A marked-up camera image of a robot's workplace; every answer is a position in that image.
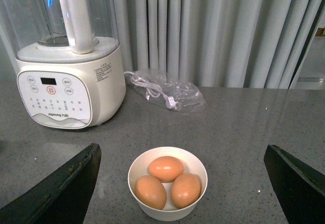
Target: digital display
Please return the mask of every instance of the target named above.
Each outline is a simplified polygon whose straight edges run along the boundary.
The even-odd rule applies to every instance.
[[[41,78],[42,84],[56,85],[55,78]]]

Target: white curtain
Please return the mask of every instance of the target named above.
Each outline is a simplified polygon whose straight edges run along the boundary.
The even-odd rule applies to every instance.
[[[322,0],[114,0],[126,71],[289,88]]]

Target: brown egg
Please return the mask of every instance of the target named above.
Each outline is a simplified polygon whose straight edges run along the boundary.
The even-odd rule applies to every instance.
[[[144,204],[162,210],[166,204],[167,194],[162,183],[153,176],[142,176],[135,185],[134,194]]]
[[[179,209],[193,204],[200,197],[200,193],[200,180],[192,173],[179,175],[172,186],[172,200]]]
[[[183,172],[183,163],[172,156],[161,156],[149,165],[150,175],[158,178],[161,182],[172,182]]]

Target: white handle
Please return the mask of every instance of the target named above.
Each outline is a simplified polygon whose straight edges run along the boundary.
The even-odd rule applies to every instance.
[[[92,32],[86,0],[60,0],[69,45],[76,54],[93,49]]]

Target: red button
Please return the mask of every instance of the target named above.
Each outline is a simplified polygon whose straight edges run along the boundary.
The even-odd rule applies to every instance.
[[[52,87],[52,86],[47,86],[46,90],[47,90],[47,92],[49,94],[55,94],[56,93],[55,88]]]

